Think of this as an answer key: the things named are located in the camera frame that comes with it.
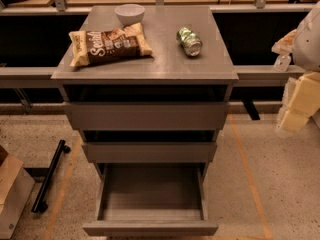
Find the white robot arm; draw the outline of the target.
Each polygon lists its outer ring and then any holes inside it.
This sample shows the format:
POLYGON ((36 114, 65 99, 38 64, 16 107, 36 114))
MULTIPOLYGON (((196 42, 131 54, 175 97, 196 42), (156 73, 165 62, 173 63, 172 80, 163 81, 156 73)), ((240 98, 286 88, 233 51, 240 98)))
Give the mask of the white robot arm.
POLYGON ((286 83, 277 116, 277 134, 290 136, 302 130, 320 109, 320 2, 272 51, 278 54, 275 70, 285 72, 291 61, 304 70, 298 79, 286 83))

